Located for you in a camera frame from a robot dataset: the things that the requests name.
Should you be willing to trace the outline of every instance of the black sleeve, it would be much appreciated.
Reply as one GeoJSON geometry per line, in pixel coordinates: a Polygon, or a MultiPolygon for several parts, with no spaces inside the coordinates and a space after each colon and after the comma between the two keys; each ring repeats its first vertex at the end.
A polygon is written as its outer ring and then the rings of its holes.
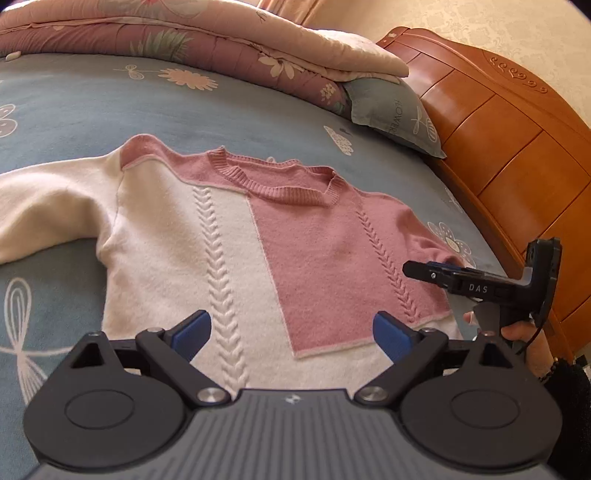
{"type": "Polygon", "coordinates": [[[578,365],[559,360],[545,384],[562,413],[562,430],[548,465],[566,480],[591,479],[591,385],[578,365]]]}

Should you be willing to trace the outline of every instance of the blue gripper pad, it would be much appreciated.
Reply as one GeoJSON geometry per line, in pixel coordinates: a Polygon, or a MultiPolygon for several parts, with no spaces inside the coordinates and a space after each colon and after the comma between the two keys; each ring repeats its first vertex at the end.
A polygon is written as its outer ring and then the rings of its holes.
{"type": "Polygon", "coordinates": [[[164,335],[164,341],[190,362],[209,340],[212,320],[205,310],[198,310],[164,335]]]}
{"type": "Polygon", "coordinates": [[[419,333],[387,312],[378,312],[374,317],[374,340],[394,363],[410,353],[420,339],[419,333]]]}

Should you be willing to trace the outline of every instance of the gray pillowcase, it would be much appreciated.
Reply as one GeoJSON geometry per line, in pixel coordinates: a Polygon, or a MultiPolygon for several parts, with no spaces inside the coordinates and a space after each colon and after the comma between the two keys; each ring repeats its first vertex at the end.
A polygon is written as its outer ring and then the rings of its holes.
{"type": "Polygon", "coordinates": [[[421,99],[400,84],[363,78],[343,84],[352,104],[351,121],[377,129],[386,137],[437,158],[446,158],[437,130],[421,99]]]}

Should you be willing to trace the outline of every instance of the sweater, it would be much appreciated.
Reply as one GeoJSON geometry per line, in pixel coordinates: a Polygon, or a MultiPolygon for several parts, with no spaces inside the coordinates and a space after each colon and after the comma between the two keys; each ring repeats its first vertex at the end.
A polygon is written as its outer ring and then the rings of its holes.
{"type": "Polygon", "coordinates": [[[462,260],[408,206],[330,167],[180,155],[137,135],[0,175],[0,219],[0,264],[97,238],[112,339],[208,310],[213,339],[194,364],[232,393],[360,387],[389,365],[372,345],[378,310],[457,337],[445,292],[402,265],[462,260]]]}

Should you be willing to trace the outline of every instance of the patterned wallpaper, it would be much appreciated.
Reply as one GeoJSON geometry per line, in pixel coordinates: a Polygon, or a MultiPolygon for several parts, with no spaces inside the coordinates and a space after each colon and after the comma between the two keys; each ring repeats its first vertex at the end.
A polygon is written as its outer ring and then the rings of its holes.
{"type": "Polygon", "coordinates": [[[552,85],[591,126],[591,21],[567,0],[366,0],[334,18],[315,27],[374,41],[399,25],[421,27],[499,53],[552,85]]]}

